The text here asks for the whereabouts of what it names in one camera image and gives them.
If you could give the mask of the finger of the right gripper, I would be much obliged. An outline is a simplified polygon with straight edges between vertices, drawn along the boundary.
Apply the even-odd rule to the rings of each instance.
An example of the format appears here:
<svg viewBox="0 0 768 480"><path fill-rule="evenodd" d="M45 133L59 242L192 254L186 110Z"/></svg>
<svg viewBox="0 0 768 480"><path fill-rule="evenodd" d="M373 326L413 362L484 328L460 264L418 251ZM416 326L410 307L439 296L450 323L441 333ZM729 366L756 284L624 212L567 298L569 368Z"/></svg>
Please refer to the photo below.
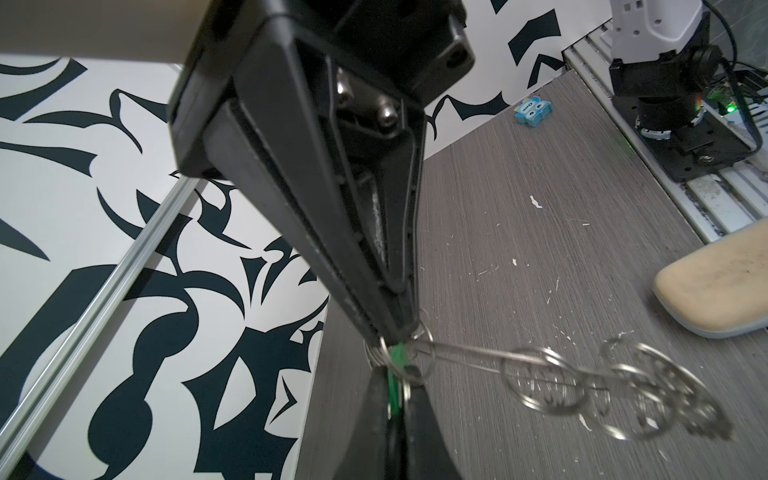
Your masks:
<svg viewBox="0 0 768 480"><path fill-rule="evenodd" d="M366 262L367 273L383 282L387 294L414 287L414 216L424 143L419 107L381 95L371 123L341 108L360 89L333 64L331 98L312 91L313 121L306 132L290 133L290 143L272 144L248 118L277 171L332 259L344 247Z"/></svg>
<svg viewBox="0 0 768 480"><path fill-rule="evenodd" d="M332 259L238 100L224 102L205 127L202 140L214 167L303 255L367 342L377 343L381 338L389 344L407 341L417 329L419 314L393 314L384 302L383 282L365 271L365 261L352 259L350 247L342 249L339 259Z"/></svg>

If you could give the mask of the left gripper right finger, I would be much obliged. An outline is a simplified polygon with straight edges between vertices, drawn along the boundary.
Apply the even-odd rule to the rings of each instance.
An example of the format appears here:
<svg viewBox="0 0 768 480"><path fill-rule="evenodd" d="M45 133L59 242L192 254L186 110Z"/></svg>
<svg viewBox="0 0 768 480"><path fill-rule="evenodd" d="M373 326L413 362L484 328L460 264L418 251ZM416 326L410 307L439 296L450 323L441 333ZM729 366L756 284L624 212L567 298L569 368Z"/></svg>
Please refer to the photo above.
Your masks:
<svg viewBox="0 0 768 480"><path fill-rule="evenodd" d="M400 479L461 479L423 386L404 386Z"/></svg>

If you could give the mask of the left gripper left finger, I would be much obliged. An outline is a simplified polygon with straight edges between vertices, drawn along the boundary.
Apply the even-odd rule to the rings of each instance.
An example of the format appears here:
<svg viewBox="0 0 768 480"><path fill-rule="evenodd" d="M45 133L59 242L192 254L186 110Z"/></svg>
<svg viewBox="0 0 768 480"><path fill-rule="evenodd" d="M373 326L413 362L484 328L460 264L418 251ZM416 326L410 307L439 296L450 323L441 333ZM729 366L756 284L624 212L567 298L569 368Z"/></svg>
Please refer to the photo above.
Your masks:
<svg viewBox="0 0 768 480"><path fill-rule="evenodd" d="M388 428L388 370L386 367L375 367L334 479L386 479Z"/></svg>

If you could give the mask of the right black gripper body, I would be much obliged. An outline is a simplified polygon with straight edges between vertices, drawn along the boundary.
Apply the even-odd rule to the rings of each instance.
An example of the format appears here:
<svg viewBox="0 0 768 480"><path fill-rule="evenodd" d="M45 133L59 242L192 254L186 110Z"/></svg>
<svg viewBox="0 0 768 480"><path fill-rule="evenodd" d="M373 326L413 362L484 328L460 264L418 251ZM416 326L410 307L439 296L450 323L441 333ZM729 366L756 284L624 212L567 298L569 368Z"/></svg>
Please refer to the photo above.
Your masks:
<svg viewBox="0 0 768 480"><path fill-rule="evenodd" d="M473 66L466 17L459 1L213 2L169 105L179 171L222 175L203 135L230 100L274 145L306 132L313 89L332 96L327 64L361 82L341 108L366 123L381 95L411 107L429 104Z"/></svg>

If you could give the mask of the green key tag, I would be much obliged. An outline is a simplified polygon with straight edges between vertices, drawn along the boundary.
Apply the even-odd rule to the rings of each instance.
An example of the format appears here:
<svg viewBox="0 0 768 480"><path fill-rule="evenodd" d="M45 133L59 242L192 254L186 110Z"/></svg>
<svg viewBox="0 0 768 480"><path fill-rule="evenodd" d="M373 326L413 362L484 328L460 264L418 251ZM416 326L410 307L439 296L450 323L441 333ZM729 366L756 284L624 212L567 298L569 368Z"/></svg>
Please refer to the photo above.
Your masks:
<svg viewBox="0 0 768 480"><path fill-rule="evenodd" d="M390 362L388 366L388 401L389 417L397 418L402 414L405 404L405 388L407 384L397 373L397 369L402 370L408 365L408 355L403 343L387 348L387 359Z"/></svg>

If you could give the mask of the light blue small box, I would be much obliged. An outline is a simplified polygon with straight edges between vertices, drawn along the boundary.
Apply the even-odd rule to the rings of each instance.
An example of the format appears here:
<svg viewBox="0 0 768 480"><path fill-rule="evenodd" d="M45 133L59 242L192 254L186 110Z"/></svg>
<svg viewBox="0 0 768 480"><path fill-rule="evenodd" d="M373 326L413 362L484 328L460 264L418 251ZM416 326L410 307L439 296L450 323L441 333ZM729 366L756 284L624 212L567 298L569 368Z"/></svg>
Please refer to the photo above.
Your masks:
<svg viewBox="0 0 768 480"><path fill-rule="evenodd" d="M515 119L528 127L537 127L553 111L552 104L540 97L525 98L515 109Z"/></svg>

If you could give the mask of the beige glasses case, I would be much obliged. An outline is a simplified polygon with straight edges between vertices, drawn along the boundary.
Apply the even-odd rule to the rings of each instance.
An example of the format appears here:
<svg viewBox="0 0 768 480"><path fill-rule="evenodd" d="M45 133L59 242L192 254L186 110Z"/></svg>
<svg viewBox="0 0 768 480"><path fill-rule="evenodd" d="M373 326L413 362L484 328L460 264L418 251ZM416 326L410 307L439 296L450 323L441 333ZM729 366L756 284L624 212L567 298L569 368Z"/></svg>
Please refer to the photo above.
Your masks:
<svg viewBox="0 0 768 480"><path fill-rule="evenodd" d="M685 329L725 339L767 327L767 220L708 244L662 269L653 292Z"/></svg>

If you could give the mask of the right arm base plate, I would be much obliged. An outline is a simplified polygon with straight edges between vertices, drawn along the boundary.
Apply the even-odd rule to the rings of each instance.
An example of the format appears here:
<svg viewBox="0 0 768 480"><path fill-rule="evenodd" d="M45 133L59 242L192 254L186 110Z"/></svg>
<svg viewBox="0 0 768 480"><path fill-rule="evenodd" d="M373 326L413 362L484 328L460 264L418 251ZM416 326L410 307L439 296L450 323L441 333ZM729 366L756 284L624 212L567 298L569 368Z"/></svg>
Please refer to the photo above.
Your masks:
<svg viewBox="0 0 768 480"><path fill-rule="evenodd" d="M673 132L669 139L657 140L644 137L635 128L637 99L614 97L612 103L638 134L641 145L676 183L716 173L750 155L751 148L707 110L698 125Z"/></svg>

